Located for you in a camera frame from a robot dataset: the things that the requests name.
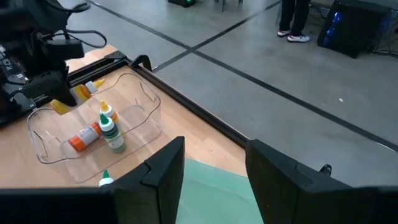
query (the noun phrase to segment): person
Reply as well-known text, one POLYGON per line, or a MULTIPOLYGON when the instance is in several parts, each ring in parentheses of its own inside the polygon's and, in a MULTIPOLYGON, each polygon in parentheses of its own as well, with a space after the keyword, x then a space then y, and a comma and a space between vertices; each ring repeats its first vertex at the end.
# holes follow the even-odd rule
POLYGON ((289 42, 308 42, 310 37, 303 35, 305 23, 310 12, 310 0, 282 0, 282 16, 280 18, 278 37, 287 36, 289 42), (292 29, 290 23, 294 15, 292 29))

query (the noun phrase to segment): wooden table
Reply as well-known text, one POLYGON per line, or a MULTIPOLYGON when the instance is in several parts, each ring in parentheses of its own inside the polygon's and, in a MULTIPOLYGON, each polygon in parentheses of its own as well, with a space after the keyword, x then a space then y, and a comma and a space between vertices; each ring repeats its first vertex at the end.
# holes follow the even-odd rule
MULTIPOLYGON (((88 52, 84 58, 70 60, 70 70, 88 65, 105 55, 116 51, 112 46, 88 52)), ((105 76, 112 78, 125 72, 135 71, 123 67, 105 76)), ((171 97, 160 91, 147 80, 162 101, 162 133, 154 141, 140 148, 123 160, 108 168, 116 179, 138 166, 145 159, 177 136, 185 136, 186 157, 229 172, 246 176, 244 151, 209 124, 195 116, 171 97)), ((69 187, 77 184, 63 178, 53 167, 41 164, 27 130, 26 118, 0 129, 0 187, 69 187)), ((80 185, 97 185, 101 174, 80 185)))

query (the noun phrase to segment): plastic bottle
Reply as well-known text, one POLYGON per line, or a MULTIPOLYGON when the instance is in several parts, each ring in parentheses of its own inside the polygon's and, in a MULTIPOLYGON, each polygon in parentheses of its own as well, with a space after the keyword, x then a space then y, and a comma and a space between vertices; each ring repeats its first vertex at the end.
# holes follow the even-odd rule
POLYGON ((112 106, 107 105, 103 100, 99 101, 99 103, 101 105, 101 110, 99 111, 99 113, 104 114, 105 116, 111 118, 113 122, 117 123, 119 118, 115 111, 112 109, 112 106))
POLYGON ((102 179, 99 181, 98 185, 100 187, 106 185, 106 184, 112 184, 113 179, 109 176, 109 173, 107 170, 104 170, 104 174, 102 175, 102 179))
POLYGON ((67 112, 74 110, 75 108, 82 105, 88 99, 91 98, 91 95, 98 91, 98 88, 105 82, 105 79, 97 80, 95 82, 88 82, 85 85, 80 84, 70 89, 70 93, 75 98, 77 105, 76 106, 67 106, 61 103, 58 100, 52 100, 50 102, 51 107, 60 115, 66 114, 67 112))
POLYGON ((94 122, 89 127, 79 131, 79 133, 69 139, 68 142, 76 151, 81 152, 101 135, 100 125, 98 122, 94 122))
POLYGON ((104 114, 99 115, 100 122, 99 127, 101 128, 102 135, 108 146, 114 153, 123 153, 126 150, 126 145, 121 133, 111 118, 108 118, 104 114))

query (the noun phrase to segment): black pants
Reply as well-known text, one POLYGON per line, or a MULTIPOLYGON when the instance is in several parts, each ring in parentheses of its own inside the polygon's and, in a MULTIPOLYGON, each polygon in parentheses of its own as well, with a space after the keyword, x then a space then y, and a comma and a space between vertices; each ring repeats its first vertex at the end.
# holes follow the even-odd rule
POLYGON ((290 30, 290 22, 294 15, 294 23, 290 34, 293 36, 302 35, 305 22, 310 12, 311 0, 282 0, 282 17, 280 18, 279 30, 290 30))

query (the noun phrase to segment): clear plastic bin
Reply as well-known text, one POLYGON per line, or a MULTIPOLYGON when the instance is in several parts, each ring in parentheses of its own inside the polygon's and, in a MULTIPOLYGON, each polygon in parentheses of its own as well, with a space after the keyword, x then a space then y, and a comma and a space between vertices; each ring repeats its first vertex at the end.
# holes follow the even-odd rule
POLYGON ((109 76, 83 105, 59 115, 50 108, 39 108, 28 117, 28 129, 38 160, 54 166, 66 179, 81 183, 160 136, 160 98, 136 75, 109 76), (103 138, 82 152, 68 140, 80 130, 99 121, 100 100, 118 114, 117 123, 126 150, 115 154, 103 138))

